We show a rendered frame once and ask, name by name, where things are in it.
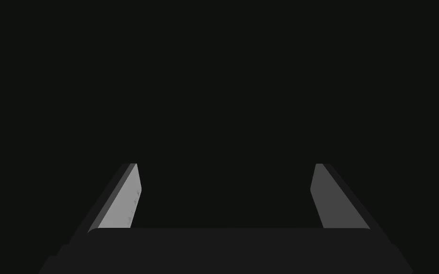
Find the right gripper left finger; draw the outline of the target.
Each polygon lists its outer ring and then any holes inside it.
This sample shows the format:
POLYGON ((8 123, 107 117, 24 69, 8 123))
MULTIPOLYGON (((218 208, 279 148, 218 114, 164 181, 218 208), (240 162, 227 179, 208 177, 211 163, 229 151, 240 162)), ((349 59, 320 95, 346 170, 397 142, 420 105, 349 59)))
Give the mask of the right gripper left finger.
POLYGON ((137 164, 122 164, 70 241, 73 243, 98 228, 130 228, 141 192, 137 164))

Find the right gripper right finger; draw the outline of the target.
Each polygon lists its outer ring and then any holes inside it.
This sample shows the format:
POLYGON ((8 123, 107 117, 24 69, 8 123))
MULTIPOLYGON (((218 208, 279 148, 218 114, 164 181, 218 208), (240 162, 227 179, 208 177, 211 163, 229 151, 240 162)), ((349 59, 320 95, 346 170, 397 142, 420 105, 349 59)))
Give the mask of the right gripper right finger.
POLYGON ((332 165, 315 165, 310 194, 323 228, 368 229, 382 241, 391 242, 332 165))

